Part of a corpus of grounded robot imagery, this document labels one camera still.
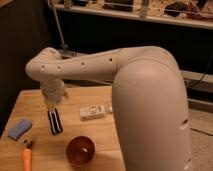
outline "dark wall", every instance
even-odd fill
[[[79,13],[60,12],[59,16],[65,41],[74,51],[156,45],[169,50],[181,69],[201,73],[213,52],[213,30]],[[213,64],[208,73],[213,74]]]
[[[43,10],[45,0],[15,0],[0,8],[0,129],[20,90],[38,88],[25,74],[25,64],[51,46]]]

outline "white object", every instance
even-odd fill
[[[113,113],[112,106],[108,106],[108,112]]]
[[[149,46],[57,57],[46,48],[26,66],[50,102],[61,100],[61,79],[114,80],[112,106],[127,171],[192,171],[186,90],[168,51]]]
[[[106,114],[104,105],[92,105],[80,108],[81,120],[102,118]]]

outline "gray object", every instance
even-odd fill
[[[19,137],[32,127],[32,123],[27,119],[22,119],[8,131],[8,136],[17,141]]]

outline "red bowl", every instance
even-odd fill
[[[66,149],[68,161],[77,166],[88,163],[93,158],[94,153],[94,143],[85,136],[72,139]]]

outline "shelf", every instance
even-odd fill
[[[148,4],[146,2],[145,5],[143,5],[141,0],[134,0],[134,3],[132,5],[108,3],[109,1],[110,0],[89,0],[85,2],[85,0],[76,0],[74,4],[76,4],[76,2],[80,2],[80,5],[72,5],[73,2],[70,1],[65,1],[69,3],[63,3],[63,1],[62,3],[60,3],[59,1],[59,3],[55,4],[55,8],[56,10],[67,12],[78,12],[131,20],[142,20],[148,22],[204,28],[210,30],[213,29],[213,1],[211,1],[211,3],[206,3],[208,4],[208,6],[205,5],[202,10],[197,9],[195,5],[196,1],[179,1],[185,4],[187,6],[187,9],[190,8],[191,11],[166,10],[166,6],[177,2],[175,0],[151,0],[148,1]],[[108,6],[111,5],[110,7],[112,9],[106,9],[106,4]],[[117,10],[118,7],[116,5],[119,5],[119,7],[123,6],[124,9],[122,11]],[[177,12],[179,13],[179,15],[173,17],[171,15],[166,14],[166,11]]]

